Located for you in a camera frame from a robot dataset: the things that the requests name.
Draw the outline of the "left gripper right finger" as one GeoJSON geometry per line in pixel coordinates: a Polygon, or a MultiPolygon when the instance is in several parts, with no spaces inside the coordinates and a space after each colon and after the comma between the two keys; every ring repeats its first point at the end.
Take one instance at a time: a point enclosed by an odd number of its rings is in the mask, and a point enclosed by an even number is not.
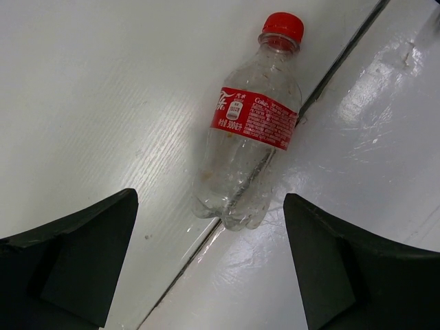
{"type": "Polygon", "coordinates": [[[438,329],[439,253],[337,218],[296,194],[283,204],[309,329],[438,329]]]}

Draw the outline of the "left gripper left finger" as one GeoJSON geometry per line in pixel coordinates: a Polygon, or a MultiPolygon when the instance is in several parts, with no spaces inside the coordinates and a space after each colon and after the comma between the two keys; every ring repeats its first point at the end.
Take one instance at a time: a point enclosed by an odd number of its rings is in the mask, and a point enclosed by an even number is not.
{"type": "Polygon", "coordinates": [[[1,239],[2,329],[105,327],[138,213],[127,188],[1,239]]]}

